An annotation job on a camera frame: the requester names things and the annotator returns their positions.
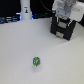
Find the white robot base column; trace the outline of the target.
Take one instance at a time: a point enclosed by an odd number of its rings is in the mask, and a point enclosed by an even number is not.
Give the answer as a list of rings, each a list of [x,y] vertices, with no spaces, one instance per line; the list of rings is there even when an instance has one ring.
[[[21,19],[30,20],[31,18],[30,0],[21,0]]]

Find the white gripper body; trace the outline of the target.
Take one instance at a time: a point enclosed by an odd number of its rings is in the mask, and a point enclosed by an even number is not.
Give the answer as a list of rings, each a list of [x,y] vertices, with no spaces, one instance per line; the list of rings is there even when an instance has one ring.
[[[80,21],[83,17],[83,3],[78,0],[55,0],[52,9],[71,20]]]

